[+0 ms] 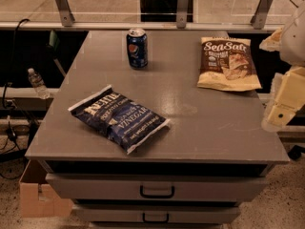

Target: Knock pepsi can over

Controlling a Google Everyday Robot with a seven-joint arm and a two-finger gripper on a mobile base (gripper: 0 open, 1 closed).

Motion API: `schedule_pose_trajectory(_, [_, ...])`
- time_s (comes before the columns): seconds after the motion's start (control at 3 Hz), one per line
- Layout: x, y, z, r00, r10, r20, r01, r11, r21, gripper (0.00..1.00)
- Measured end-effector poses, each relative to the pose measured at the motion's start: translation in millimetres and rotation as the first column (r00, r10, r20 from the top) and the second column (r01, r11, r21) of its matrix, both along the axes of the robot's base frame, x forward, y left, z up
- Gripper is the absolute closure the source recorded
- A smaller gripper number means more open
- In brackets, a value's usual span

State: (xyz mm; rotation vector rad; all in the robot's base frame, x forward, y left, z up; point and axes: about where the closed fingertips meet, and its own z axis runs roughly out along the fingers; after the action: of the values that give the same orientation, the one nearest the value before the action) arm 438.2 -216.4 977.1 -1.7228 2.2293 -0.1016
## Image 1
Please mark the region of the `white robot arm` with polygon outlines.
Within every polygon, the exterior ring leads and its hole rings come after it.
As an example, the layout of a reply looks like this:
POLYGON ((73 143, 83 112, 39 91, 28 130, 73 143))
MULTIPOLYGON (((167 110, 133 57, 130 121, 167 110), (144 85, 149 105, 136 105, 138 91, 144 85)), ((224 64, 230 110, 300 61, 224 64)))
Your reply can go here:
POLYGON ((305 2, 284 27, 264 39, 259 48, 278 51, 280 59, 291 66, 284 74, 274 75, 270 100, 261 122, 265 131, 278 132, 305 105, 305 2))

